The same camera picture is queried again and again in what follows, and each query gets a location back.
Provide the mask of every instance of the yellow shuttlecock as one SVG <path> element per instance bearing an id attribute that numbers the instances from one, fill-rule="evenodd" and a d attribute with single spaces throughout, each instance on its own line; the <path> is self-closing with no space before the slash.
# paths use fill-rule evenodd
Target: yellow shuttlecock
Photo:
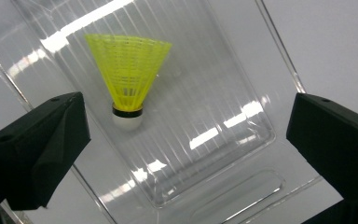
<path id="1" fill-rule="evenodd" d="M 124 35 L 85 35 L 113 98 L 113 118 L 124 130 L 142 122 L 143 101 L 171 43 Z"/>

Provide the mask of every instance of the black band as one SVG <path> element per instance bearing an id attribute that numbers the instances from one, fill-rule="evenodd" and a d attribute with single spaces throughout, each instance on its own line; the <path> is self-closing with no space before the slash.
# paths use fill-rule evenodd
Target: black band
<path id="1" fill-rule="evenodd" d="M 137 118 L 139 116 L 142 115 L 143 109 L 140 108 L 139 110 L 135 110 L 135 111 L 122 111 L 122 110 L 118 110 L 117 108 L 115 108 L 115 106 L 112 106 L 112 112 L 114 115 L 121 117 L 121 118 L 125 118 L 125 119 L 133 119 L 133 118 Z"/>

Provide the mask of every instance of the clear plastic tray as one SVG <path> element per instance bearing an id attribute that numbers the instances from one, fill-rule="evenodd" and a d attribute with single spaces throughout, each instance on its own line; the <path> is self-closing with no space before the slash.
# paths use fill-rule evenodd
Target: clear plastic tray
<path id="1" fill-rule="evenodd" d="M 119 2 L 103 7 L 118 7 Z M 205 2 L 135 1 L 101 20 L 89 16 L 82 26 L 93 22 L 79 30 L 78 21 L 68 23 L 66 17 L 77 10 L 87 17 L 100 7 L 85 11 L 78 1 L 53 6 L 45 14 L 53 20 L 46 18 L 35 29 L 46 45 L 55 46 L 51 51 L 58 51 L 56 60 L 84 92 L 89 109 L 153 205 L 164 205 L 274 138 L 263 107 Z M 42 21 L 34 7 L 27 12 L 30 21 Z M 71 34 L 65 32 L 62 40 L 55 37 L 66 29 Z M 111 120 L 112 99 L 83 37 L 94 33 L 172 43 L 170 56 L 144 101 L 144 123 L 135 132 L 123 132 Z M 57 49 L 65 40 L 68 45 Z"/>
<path id="2" fill-rule="evenodd" d="M 262 1 L 13 4 L 28 26 L 0 62 L 26 104 L 83 92 L 92 141 L 74 172 L 112 222 L 239 223 L 318 176 L 285 140 L 303 89 Z M 137 130 L 113 124 L 85 34 L 172 43 Z"/>

